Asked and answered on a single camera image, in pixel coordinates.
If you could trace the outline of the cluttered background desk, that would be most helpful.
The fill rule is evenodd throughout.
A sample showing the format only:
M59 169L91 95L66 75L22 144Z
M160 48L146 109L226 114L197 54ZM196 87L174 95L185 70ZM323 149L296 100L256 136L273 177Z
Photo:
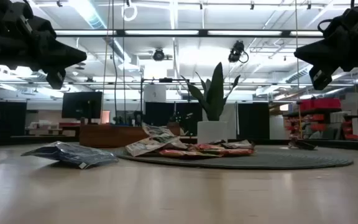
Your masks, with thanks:
M79 134L79 123L56 123L47 120L31 122L25 128L25 134L30 136L68 136L75 137Z

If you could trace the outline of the wooden compartment tray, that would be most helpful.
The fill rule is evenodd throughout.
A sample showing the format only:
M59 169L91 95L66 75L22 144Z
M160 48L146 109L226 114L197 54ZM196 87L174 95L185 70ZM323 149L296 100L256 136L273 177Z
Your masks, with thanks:
M142 126L118 126L111 124L81 125L79 144L93 148L124 147L149 137L146 127L151 125L143 123Z

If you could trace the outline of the round grey woven mat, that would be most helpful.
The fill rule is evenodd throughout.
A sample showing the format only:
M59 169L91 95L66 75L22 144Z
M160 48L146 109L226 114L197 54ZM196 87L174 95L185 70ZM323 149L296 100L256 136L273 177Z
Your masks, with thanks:
M354 163L345 154L298 149L279 149L262 147L251 156L209 157L209 158L172 158L156 153L149 156L131 156L123 147L115 155L120 159L146 162L167 166L201 167L212 169L250 169L250 170L296 170L345 167Z

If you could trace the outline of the black table frame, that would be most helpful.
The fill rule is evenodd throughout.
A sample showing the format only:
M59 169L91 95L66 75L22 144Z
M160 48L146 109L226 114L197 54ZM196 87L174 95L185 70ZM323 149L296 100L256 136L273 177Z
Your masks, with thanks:
M8 138L0 137L0 146L8 145L26 145L26 144L42 144L51 143L55 141L62 142L78 142L79 138L67 136L11 136ZM289 139L249 139L256 145L287 145ZM358 141L340 141L340 140L326 140L326 139L305 139L302 142L307 142L318 147L328 147L336 149L347 149L358 151Z

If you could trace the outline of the shelf with red bins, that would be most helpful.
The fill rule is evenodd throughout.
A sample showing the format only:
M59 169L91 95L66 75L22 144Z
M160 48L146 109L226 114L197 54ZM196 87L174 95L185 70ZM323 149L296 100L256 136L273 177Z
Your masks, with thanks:
M357 140L354 120L357 115L342 109L337 98L301 100L303 139ZM284 116L285 129L290 139L298 139L298 105Z

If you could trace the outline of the black background rig frame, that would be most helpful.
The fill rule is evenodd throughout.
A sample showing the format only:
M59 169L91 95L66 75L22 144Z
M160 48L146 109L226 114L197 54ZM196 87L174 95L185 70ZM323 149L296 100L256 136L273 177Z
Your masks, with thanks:
M142 79L141 82L141 101L142 101L142 120L145 114L145 104L143 93L144 93L144 86L155 84L155 85L165 85L167 87L167 99L164 103L174 103L174 102L183 102L183 103L190 103L190 95L187 91L180 90L181 87L180 79L173 79L173 78L159 78L159 79Z

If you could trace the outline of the green plant in white pot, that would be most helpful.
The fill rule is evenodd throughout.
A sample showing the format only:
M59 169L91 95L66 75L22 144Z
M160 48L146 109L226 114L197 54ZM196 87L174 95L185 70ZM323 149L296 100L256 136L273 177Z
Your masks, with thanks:
M200 79L203 93L190 81L184 77L182 78L187 85L188 92L198 100L207 117L206 121L197 123L197 143L211 144L212 142L227 141L228 124L227 121L221 121L220 116L224 111L229 95L239 83L240 75L234 79L232 88L226 95L224 94L223 65L221 62L214 68L213 76L210 80L204 82Z

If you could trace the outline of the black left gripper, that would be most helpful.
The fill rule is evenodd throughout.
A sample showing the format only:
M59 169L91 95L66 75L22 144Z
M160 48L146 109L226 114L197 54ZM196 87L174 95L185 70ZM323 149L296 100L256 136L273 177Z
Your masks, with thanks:
M60 90L66 76L65 69L85 61L87 54L57 41L54 34L46 31L45 24L47 20L43 18L0 19L2 36L6 38L0 49L0 65L10 69L27 66L33 70L45 70L49 85Z

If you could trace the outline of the silver ceiling air duct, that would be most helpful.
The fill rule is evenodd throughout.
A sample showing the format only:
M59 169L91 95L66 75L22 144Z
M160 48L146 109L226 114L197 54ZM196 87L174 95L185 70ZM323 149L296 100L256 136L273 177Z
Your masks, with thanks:
M287 76L285 76L284 78L282 78L280 80L280 83L292 83L295 80L298 80L299 78L303 78L303 77L308 77L309 80L310 76L309 76L309 71L311 70L312 66L314 65L305 65L305 66L300 66L299 68L296 68L294 71L290 72ZM328 65L316 65L318 67L330 67Z
M105 30L103 39L106 45L112 50L112 57L117 58L121 63L131 63L131 56L124 50L118 39L113 37L113 30L108 30L112 20L103 19L97 12L93 0L68 0L71 6L94 30Z

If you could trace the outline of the black monitor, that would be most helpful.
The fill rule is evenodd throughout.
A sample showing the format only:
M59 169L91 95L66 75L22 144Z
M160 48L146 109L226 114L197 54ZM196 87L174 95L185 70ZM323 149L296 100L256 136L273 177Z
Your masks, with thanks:
M100 91L64 93L62 118L99 119L101 117L102 96Z

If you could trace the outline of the yellow pole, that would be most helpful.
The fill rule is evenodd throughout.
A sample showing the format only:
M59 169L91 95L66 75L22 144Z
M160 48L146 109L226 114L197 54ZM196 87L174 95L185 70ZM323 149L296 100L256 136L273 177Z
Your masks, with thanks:
M303 139L302 115L301 115L301 104L302 104L302 101L301 101L301 100L298 100L296 103L297 103L297 105L298 105L298 123L299 123L299 126L298 126L298 129L299 129L298 139Z

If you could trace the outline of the white partition panel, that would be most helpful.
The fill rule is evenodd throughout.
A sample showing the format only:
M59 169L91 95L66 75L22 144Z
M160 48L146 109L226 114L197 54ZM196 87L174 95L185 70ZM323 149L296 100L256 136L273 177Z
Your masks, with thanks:
M197 138L199 143L235 139L236 131L236 105L229 103L224 106L218 121L209 121L203 111L203 120L197 124Z

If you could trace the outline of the black round spotlight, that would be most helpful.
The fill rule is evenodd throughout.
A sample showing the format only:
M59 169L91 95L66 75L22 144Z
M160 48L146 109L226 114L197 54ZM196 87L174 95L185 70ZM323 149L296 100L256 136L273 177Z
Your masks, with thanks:
M163 52L162 49L156 49L152 58L156 61L156 62L159 62L159 61L162 61L165 59L165 54Z

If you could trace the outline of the black partition panel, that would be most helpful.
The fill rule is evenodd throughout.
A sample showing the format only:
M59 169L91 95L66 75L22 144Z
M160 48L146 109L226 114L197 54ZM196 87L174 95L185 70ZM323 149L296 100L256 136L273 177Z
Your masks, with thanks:
M146 102L143 121L153 126L179 125L185 136L197 135L197 124L203 120L203 109L198 103Z
M0 101L0 145L12 142L13 136L25 133L27 103Z
M269 105L267 103L238 104L239 137L270 139Z

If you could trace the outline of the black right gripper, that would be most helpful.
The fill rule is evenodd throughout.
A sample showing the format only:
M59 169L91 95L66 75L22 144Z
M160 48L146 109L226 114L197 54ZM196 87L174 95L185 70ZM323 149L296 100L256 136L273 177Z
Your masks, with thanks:
M337 31L324 31L323 40L313 42L312 44L298 47L294 56L309 64L312 64L309 76L315 90L323 90L332 82L332 67L337 67L336 44L337 36L343 59L340 66L343 70L358 67L358 21L352 22L349 19L343 19Z

